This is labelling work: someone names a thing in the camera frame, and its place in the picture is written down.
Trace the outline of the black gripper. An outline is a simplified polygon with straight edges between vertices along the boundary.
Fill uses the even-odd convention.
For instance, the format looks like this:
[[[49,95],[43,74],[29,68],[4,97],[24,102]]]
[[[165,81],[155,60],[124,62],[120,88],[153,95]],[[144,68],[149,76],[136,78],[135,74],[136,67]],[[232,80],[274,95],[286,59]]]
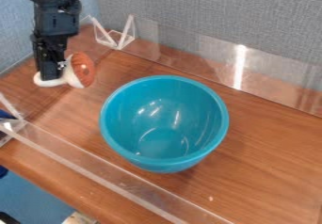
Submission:
[[[43,81],[55,80],[65,67],[67,38],[79,32],[80,0],[30,0],[33,3],[33,58]]]

